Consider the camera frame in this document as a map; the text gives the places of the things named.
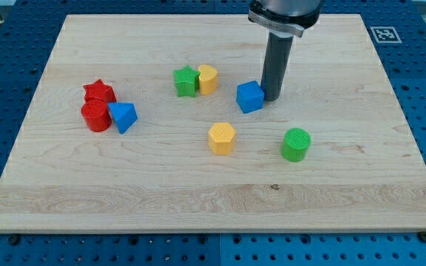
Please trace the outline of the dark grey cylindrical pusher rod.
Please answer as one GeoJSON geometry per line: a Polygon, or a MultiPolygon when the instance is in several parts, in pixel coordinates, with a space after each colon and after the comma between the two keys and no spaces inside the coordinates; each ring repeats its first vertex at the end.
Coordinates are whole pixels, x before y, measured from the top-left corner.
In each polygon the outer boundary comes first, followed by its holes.
{"type": "Polygon", "coordinates": [[[260,84],[266,101],[275,101],[280,96],[293,39],[292,35],[282,37],[273,32],[268,34],[260,84]]]}

